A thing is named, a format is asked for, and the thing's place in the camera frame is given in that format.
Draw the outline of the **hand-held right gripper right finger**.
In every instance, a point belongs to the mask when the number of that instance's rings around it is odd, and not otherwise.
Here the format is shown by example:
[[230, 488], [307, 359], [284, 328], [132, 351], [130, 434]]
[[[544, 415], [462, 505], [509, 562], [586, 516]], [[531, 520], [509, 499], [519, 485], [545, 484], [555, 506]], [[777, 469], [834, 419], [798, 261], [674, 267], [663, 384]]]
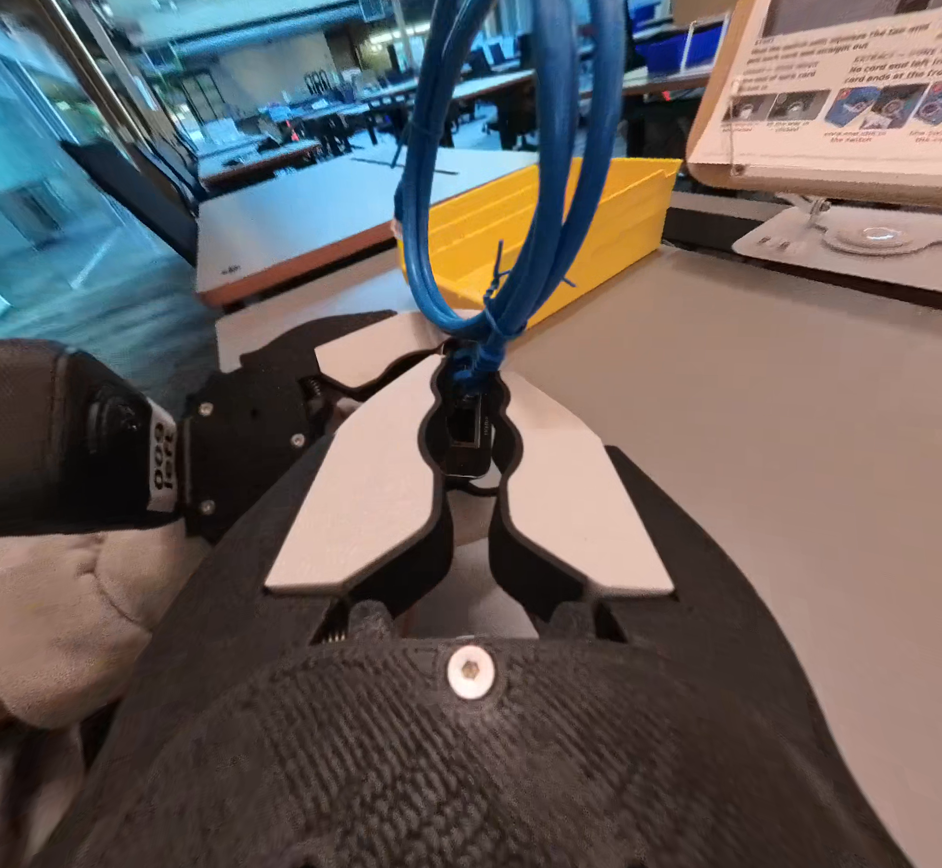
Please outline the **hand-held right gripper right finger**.
[[669, 596], [675, 584], [602, 440], [522, 375], [491, 393], [489, 564], [515, 600]]

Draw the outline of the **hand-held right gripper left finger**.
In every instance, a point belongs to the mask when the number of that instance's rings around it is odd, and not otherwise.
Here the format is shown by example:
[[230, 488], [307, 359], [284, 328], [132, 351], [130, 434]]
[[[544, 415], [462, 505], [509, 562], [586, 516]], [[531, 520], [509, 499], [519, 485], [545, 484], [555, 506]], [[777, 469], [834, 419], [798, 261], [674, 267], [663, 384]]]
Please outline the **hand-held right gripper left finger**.
[[422, 598], [453, 555], [444, 478], [426, 441], [442, 355], [424, 357], [332, 436], [265, 578], [267, 592]]

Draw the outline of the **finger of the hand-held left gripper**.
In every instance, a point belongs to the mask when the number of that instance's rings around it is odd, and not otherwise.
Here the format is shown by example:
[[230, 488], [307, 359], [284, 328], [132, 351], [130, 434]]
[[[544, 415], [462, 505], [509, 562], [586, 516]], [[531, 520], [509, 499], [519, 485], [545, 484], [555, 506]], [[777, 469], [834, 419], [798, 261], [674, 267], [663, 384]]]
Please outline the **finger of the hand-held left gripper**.
[[314, 357], [320, 377], [344, 393], [373, 392], [402, 374], [396, 368], [440, 350], [447, 333], [413, 310], [349, 332], [318, 345]]

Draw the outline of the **black ethernet splitter box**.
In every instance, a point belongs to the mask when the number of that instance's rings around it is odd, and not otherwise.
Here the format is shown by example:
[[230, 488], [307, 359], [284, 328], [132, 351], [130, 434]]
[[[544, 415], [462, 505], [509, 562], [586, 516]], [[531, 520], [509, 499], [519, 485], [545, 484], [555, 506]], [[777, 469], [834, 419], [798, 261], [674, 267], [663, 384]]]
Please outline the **black ethernet splitter box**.
[[444, 474], [467, 481], [484, 477], [491, 467], [492, 445], [493, 427], [484, 394], [452, 392], [445, 402]]

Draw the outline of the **person's left forearm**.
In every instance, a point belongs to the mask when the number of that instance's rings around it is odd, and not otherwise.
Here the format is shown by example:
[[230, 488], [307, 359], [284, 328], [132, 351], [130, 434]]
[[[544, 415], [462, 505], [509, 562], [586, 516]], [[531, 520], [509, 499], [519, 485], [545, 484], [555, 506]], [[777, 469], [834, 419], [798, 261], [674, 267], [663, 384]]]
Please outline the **person's left forearm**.
[[62, 729], [121, 697], [210, 551], [182, 521], [2, 538], [2, 721]]

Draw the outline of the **wood-edged office table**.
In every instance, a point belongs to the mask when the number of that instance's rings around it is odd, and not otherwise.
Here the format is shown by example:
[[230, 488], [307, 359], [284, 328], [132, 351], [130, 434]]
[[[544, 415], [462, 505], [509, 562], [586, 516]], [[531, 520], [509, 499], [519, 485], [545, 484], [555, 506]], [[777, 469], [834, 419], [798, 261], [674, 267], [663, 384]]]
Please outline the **wood-edged office table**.
[[406, 157], [379, 146], [206, 202], [197, 296], [231, 306], [392, 240]]

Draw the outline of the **yellow plastic bin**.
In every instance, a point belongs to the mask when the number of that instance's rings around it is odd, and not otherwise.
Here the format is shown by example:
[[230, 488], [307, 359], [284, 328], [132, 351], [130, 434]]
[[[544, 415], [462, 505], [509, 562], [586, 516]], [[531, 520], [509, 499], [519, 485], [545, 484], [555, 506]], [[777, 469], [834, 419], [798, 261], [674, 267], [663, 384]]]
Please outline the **yellow plastic bin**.
[[[529, 319], [536, 324], [571, 305], [652, 254], [661, 244], [677, 171], [676, 159], [615, 158], [595, 218], [573, 264]], [[483, 308], [500, 266], [521, 252], [538, 195], [537, 157], [531, 153], [439, 151], [432, 183], [429, 256], [435, 282], [449, 305], [470, 315]]]

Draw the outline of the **white board stand base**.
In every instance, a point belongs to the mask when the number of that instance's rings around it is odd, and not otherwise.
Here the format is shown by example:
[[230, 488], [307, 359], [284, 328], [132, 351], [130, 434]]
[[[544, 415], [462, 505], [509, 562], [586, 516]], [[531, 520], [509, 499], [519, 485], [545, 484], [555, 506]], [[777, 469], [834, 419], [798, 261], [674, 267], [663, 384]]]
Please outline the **white board stand base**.
[[941, 215], [930, 210], [801, 200], [733, 250], [767, 264], [941, 291]]

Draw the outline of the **blue storage bin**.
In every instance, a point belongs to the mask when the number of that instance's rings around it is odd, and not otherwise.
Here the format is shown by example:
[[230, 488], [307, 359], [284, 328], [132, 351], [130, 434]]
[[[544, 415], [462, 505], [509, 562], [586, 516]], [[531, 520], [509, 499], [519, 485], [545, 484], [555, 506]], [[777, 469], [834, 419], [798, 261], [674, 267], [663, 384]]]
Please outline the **blue storage bin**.
[[668, 76], [713, 65], [727, 19], [693, 21], [639, 32], [634, 45], [651, 76]]

